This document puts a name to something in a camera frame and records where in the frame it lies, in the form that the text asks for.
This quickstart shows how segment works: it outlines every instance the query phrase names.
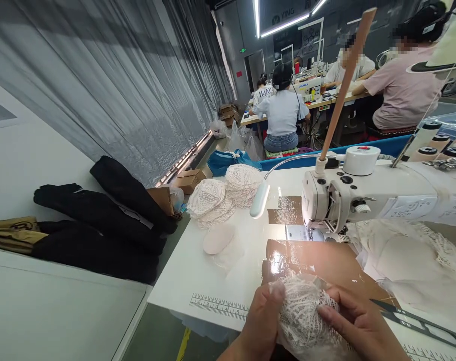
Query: ceiling light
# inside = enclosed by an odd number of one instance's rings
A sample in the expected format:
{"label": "ceiling light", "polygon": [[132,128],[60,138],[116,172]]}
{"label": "ceiling light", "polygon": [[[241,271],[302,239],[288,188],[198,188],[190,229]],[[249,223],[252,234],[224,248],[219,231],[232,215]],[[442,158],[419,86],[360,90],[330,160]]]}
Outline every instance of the ceiling light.
{"label": "ceiling light", "polygon": [[317,10],[318,10],[319,8],[322,7],[322,5],[325,3],[325,1],[326,1],[326,0],[320,0],[320,1],[318,2],[318,4],[315,6],[315,8],[314,8],[313,11],[312,11],[312,15],[313,15],[314,13],[316,13]]}
{"label": "ceiling light", "polygon": [[262,34],[262,38],[264,38],[265,36],[268,36],[270,34],[276,33],[278,31],[280,31],[281,29],[287,28],[287,27],[289,27],[289,26],[291,26],[293,24],[296,24],[296,23],[308,18],[309,16],[310,16],[310,13],[308,12],[308,13],[306,13],[304,15],[301,15],[300,17],[295,18],[295,19],[293,19],[293,20],[291,20],[291,21],[289,21],[287,23],[281,24],[280,26],[278,26],[278,27],[276,27],[274,29],[268,30],[266,33]]}
{"label": "ceiling light", "polygon": [[257,39],[260,37],[260,0],[253,0],[255,9],[255,28],[257,29]]}

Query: measuring ruler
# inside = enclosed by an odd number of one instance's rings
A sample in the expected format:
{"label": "measuring ruler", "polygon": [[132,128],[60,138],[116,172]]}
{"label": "measuring ruler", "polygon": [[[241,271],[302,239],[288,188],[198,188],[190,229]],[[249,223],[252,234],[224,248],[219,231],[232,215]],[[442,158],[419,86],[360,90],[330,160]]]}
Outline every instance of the measuring ruler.
{"label": "measuring ruler", "polygon": [[250,306],[242,303],[210,297],[201,293],[194,293],[189,305],[239,320],[246,320],[248,310],[250,309]]}
{"label": "measuring ruler", "polygon": [[427,348],[413,347],[404,344],[403,349],[413,361],[456,361],[455,356],[431,351]]}

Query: scissors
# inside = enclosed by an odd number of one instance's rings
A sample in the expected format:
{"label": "scissors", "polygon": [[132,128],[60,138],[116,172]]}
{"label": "scissors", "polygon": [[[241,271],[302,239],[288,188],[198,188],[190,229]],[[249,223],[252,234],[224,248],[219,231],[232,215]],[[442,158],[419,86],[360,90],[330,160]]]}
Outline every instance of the scissors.
{"label": "scissors", "polygon": [[[427,321],[426,319],[423,319],[421,317],[418,317],[417,315],[414,315],[413,313],[410,313],[410,312],[407,312],[407,311],[404,311],[398,307],[395,307],[391,304],[388,304],[388,303],[385,303],[385,302],[382,302],[382,301],[379,301],[379,300],[375,300],[375,299],[370,299],[370,301],[372,301],[373,303],[375,303],[377,306],[380,306],[381,308],[383,308],[385,311],[382,311],[382,315],[383,317],[385,318],[388,318],[389,320],[393,321],[393,322],[396,322],[402,326],[405,326],[405,327],[408,327],[414,331],[417,331],[417,332],[420,332],[422,334],[424,334],[425,336],[428,336],[428,337],[431,337],[431,338],[434,338],[440,342],[443,342],[443,343],[446,343],[452,347],[455,347],[456,348],[456,343],[453,343],[453,342],[450,342],[450,341],[447,341],[446,339],[444,338],[441,338],[441,337],[438,337],[437,335],[433,334],[429,327],[427,326],[431,326],[431,327],[434,327],[434,328],[438,328],[439,330],[442,330],[446,333],[448,333],[450,336],[452,336],[455,341],[456,341],[456,333],[453,332],[453,331],[450,331],[442,326],[439,326],[433,322],[430,322],[430,321]],[[413,318],[417,321],[420,322],[420,324],[422,325],[423,328],[420,328],[418,326],[415,326],[407,321],[403,321],[401,319],[399,319],[395,314],[396,313],[399,313],[401,315],[404,315],[404,316],[407,316],[407,317],[410,317],[410,318]]]}

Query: khaki fabric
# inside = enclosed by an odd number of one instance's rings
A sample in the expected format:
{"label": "khaki fabric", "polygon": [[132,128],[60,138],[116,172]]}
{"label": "khaki fabric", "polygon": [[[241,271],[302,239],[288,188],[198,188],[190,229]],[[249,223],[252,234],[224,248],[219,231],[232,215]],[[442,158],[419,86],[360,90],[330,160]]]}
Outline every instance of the khaki fabric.
{"label": "khaki fabric", "polygon": [[35,217],[0,220],[0,248],[12,252],[30,254],[33,244],[47,236],[40,232]]}

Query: sheer curtain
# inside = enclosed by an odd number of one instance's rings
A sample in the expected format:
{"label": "sheer curtain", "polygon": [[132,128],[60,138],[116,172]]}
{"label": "sheer curtain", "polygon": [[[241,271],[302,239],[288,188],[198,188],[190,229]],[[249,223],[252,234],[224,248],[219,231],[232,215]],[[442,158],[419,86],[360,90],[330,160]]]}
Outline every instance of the sheer curtain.
{"label": "sheer curtain", "polygon": [[152,185],[233,98],[207,5],[182,3],[3,0],[0,85]]}

